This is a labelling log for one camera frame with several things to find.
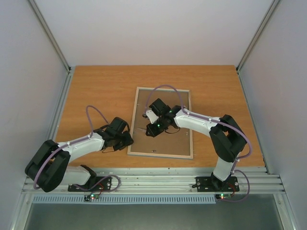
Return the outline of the turquoise picture frame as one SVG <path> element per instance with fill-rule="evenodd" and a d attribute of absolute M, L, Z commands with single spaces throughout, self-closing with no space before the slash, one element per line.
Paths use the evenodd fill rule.
<path fill-rule="evenodd" d="M 177 93 L 170 88 L 159 88 L 153 92 L 152 88 L 137 87 L 130 135 L 134 143 L 128 146 L 128 154 L 135 156 L 193 159 L 193 135 L 186 128 L 175 129 L 172 126 L 157 137 L 148 137 L 145 133 L 136 131 L 136 128 L 146 129 L 149 120 L 142 117 L 145 106 L 150 105 L 155 99 L 173 107 L 180 105 Z"/>

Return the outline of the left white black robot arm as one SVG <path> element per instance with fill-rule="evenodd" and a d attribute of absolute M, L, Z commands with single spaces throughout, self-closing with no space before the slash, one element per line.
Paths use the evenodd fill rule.
<path fill-rule="evenodd" d="M 34 157 L 26 166 L 25 174 L 33 180 L 35 190 L 51 192 L 61 184 L 71 184 L 81 191 L 92 191 L 107 178 L 98 179 L 96 173 L 88 166 L 69 167 L 69 164 L 89 153 L 122 150 L 133 144 L 129 124 L 119 117 L 111 123 L 81 138 L 66 142 L 43 142 Z"/>

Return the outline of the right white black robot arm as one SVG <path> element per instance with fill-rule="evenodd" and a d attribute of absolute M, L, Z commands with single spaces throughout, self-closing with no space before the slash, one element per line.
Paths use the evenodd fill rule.
<path fill-rule="evenodd" d="M 171 108 L 158 98 L 144 110 L 142 116 L 149 120 L 146 126 L 146 135 L 149 137 L 154 138 L 172 126 L 176 129 L 186 128 L 196 131 L 211 139 L 218 156 L 209 179 L 209 186 L 213 191 L 221 191 L 228 186 L 237 162 L 244 158 L 240 154 L 246 145 L 249 147 L 247 156 L 252 152 L 249 139 L 230 115 L 223 117 L 200 115 L 183 105 Z"/>

